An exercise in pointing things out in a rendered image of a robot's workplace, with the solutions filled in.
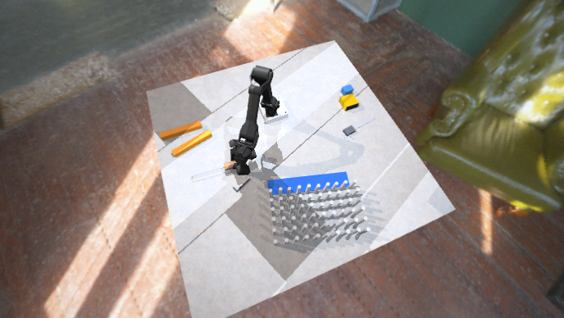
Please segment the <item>blue taped strip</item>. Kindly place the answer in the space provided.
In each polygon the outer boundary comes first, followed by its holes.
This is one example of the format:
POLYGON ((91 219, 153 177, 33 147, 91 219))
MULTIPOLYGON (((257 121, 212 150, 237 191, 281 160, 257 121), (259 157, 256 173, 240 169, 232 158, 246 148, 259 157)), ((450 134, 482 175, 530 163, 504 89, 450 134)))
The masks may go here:
MULTIPOLYGON (((339 172, 339 173, 331 173, 331 174, 323 174, 323 175, 309 175, 309 176, 286 178, 286 179, 272 179, 272 180, 268 180, 268 189, 272 189, 273 195, 279 195, 279 187, 282 188, 282 194, 287 193, 288 187, 291 187, 291 193, 296 193, 298 186, 301 185, 300 192, 305 192, 307 185, 310 184, 311 187, 309 191, 314 191, 318 184, 321 185, 319 190, 322 190, 327 182, 330 183, 328 189, 331 189, 335 182, 339 182, 338 186, 336 187, 339 188, 345 180, 348 181, 347 172, 339 172)), ((348 187, 349 185, 350 184, 348 181, 345 187, 348 187)))

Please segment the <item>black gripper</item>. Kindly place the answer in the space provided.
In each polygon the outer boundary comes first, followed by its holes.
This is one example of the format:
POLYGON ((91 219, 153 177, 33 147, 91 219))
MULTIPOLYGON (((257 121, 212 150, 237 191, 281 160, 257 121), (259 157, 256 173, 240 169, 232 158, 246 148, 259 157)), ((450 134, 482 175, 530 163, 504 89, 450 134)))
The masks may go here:
MULTIPOLYGON (((230 161, 234 160, 234 155, 236 154, 236 152, 239 150, 240 145, 237 144, 237 139, 231 139, 229 141, 229 145, 232 149, 230 149, 230 161)), ((250 169, 249 166, 247 165, 247 163, 245 165, 240 165, 238 163, 234 163, 233 165, 233 169, 236 169, 237 171, 237 175, 249 175, 250 174, 250 169)))

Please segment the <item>small blue block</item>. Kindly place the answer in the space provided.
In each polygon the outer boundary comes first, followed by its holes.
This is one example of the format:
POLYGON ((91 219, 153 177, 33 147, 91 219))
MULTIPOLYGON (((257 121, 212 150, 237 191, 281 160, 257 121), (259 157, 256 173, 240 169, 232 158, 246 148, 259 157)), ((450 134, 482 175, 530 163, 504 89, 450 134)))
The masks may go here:
POLYGON ((353 92, 353 87, 352 87, 351 85, 347 85, 347 86, 342 87, 341 93, 342 93, 343 95, 348 95, 348 94, 350 94, 350 93, 352 93, 352 92, 353 92))

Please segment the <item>orange flat bar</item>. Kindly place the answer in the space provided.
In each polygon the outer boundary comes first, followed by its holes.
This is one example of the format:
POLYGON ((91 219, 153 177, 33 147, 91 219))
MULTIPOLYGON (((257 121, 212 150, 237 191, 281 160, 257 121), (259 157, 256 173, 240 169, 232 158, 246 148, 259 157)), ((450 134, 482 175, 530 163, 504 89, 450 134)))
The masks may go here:
POLYGON ((186 134, 188 132, 195 131, 197 129, 202 129, 202 123, 201 123, 200 120, 193 122, 193 123, 190 123, 190 124, 187 124, 187 125, 182 125, 180 127, 174 128, 174 129, 170 129, 170 130, 161 132, 160 135, 161 135, 161 138, 163 140, 166 140, 166 139, 170 139, 170 138, 173 138, 175 136, 178 136, 178 135, 182 135, 182 134, 186 134))
POLYGON ((203 143, 203 141, 209 139, 210 137, 212 137, 211 132, 209 130, 206 130, 205 132, 201 133, 193 139, 190 139, 188 142, 183 143, 182 145, 171 151, 175 157, 178 157, 188 150, 198 146, 200 143, 203 143))

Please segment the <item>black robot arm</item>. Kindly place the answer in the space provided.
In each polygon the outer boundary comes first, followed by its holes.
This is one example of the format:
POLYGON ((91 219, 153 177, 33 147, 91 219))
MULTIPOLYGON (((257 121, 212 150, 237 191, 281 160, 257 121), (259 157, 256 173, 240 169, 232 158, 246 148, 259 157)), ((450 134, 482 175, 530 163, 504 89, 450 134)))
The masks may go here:
POLYGON ((257 146, 259 139, 257 114, 261 95, 261 106, 265 108, 266 117, 278 116, 277 109, 280 108, 280 100, 277 100, 272 95, 271 81, 273 75, 272 69, 255 66, 249 76, 251 84, 248 87, 249 96, 246 121, 239 131, 237 144, 240 145, 240 148, 234 155, 234 161, 240 165, 245 165, 248 160, 253 160, 257 157, 254 148, 257 146), (252 84, 252 80, 260 86, 252 84), (241 138, 245 140, 243 141, 241 138))

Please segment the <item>yellow block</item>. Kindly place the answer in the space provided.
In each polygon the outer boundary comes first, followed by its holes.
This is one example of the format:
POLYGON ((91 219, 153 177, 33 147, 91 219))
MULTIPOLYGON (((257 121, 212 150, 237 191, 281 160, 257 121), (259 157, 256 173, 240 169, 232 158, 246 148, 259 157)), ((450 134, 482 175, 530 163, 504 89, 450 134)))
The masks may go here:
POLYGON ((339 102, 341 103, 343 109, 345 111, 351 110, 355 107, 357 107, 358 105, 358 101, 356 100, 356 98, 353 96, 352 93, 348 94, 348 95, 343 95, 340 97, 339 102))

